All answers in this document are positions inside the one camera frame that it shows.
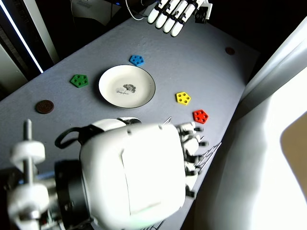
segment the robotic arm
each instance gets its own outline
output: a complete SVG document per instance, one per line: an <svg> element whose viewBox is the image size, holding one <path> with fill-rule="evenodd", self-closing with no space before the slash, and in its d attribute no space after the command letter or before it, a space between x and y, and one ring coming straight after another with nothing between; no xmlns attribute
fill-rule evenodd
<svg viewBox="0 0 307 230"><path fill-rule="evenodd" d="M195 123L142 124L134 117L104 119L71 128L56 140L63 149L81 143L79 160L60 161L54 174L37 175L45 159L41 142L25 138L12 148L11 162L24 174L7 191L7 210L20 230L83 229L94 222L106 230L137 230L164 220L177 210L204 166L195 155L208 146ZM70 132L78 138L63 142Z"/></svg>
<svg viewBox="0 0 307 230"><path fill-rule="evenodd" d="M171 36L175 37L194 12L198 11L195 15L196 21L204 23L209 19L211 9L212 4L208 0L159 0L149 14L147 22L149 24L155 22L157 29L163 27L164 33L171 32Z"/></svg>

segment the flower illustration on plate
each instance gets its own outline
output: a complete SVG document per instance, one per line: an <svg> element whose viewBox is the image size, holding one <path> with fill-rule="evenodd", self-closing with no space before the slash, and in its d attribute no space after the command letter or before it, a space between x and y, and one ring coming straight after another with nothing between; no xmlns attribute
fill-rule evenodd
<svg viewBox="0 0 307 230"><path fill-rule="evenodd" d="M126 85L123 85L123 87L126 88L126 90L128 90L132 93L135 93L136 87L134 85L126 84Z"/></svg>

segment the plate rim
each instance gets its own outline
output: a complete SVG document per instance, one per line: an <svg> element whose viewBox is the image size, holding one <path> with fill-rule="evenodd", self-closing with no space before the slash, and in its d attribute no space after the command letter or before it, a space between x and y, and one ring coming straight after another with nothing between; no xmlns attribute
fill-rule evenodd
<svg viewBox="0 0 307 230"><path fill-rule="evenodd" d="M135 108L139 108L139 107L141 107L141 106L146 105L147 103L149 103L149 102L152 100L153 96L155 95L155 89L156 89L156 87L155 87L154 78L152 77L152 75L151 75L149 72L147 72L147 71L144 70L144 69L142 69L142 70L144 70L146 73L148 73L148 75L152 78L153 83L154 83L154 84L153 84L153 86L154 86L153 95L152 95L152 97L148 100L148 102L146 102L145 104L142 104L142 105L136 106L136 107L121 107L121 106L118 106L118 105L115 105L115 104L111 103L110 101L108 101L108 100L103 96L103 94L101 93L100 87L99 87L100 81L101 81L103 75L104 75L108 70L110 70L110 69L112 69L112 68L115 68L115 67L120 67L120 66L131 66L131 67L136 67L136 68L142 69L142 68L140 68L140 67L138 67L138 66L133 66L133 65L117 65L117 66L113 66L113 67L111 67L111 68L108 68L108 69L100 76L100 79L99 79L98 89L99 89L99 92L100 92L101 96L102 96L108 103L110 103L111 105L116 106L116 107L118 107L118 108L122 108L122 109L135 109Z"/></svg>

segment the white cable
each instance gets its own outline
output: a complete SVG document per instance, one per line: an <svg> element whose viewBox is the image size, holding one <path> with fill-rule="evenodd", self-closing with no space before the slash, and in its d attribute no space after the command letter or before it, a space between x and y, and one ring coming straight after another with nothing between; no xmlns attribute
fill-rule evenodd
<svg viewBox="0 0 307 230"><path fill-rule="evenodd" d="M15 32L17 33L17 35L19 36L19 39L21 40L21 42L23 43L25 49L28 51L29 55L31 56L32 60L34 61L34 63L36 64L38 70L43 73L42 68L40 67L38 61L36 60L36 58L34 57L32 51L30 50L28 44L25 42L24 37L21 35L19 29L17 28L15 22L13 21L12 17L10 16L8 10L6 9L5 5L3 4L2 0L0 0L0 6L2 7L5 15L7 16L7 18L9 19L12 27L14 28Z"/></svg>
<svg viewBox="0 0 307 230"><path fill-rule="evenodd" d="M133 16L133 14L131 13L130 8L129 8L129 6L128 6L127 0L126 0L126 6L127 6L127 9L128 9L128 11L129 11L129 13L130 13L130 15L131 15L132 18L134 18L134 19L137 20L137 21L140 21L140 20L143 19L143 17L142 17L142 18L136 18L136 17Z"/></svg>

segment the gray panel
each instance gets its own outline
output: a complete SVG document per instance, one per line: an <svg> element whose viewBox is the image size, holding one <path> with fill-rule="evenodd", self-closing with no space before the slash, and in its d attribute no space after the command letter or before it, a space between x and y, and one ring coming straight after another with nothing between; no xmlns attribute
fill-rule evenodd
<svg viewBox="0 0 307 230"><path fill-rule="evenodd" d="M235 49L234 56L225 53L227 46ZM104 101L97 83L108 68L129 64L133 54L143 56L146 63L142 68L155 80L156 92L140 108L116 108ZM46 161L38 165L40 172L53 170L55 161L79 157L78 143L64 150L55 147L54 140L61 132L103 118L135 116L149 123L163 122L172 116L172 123L178 124L192 121L192 112L203 109L209 115L207 123L202 125L203 134L211 148L221 141L258 55L209 24L195 24L190 20L179 36L172 38L145 20L127 20L0 102L0 167L11 166L9 150L22 140L22 124L26 118L33 121L34 139L46 147ZM78 89L69 83L77 73L88 76L88 86ZM175 101L175 94L181 91L191 96L188 106ZM55 105L47 115L34 110L35 104L44 99ZM204 175L197 182L197 190ZM172 224L168 229L179 229L191 203L188 200L161 229Z"/></svg>

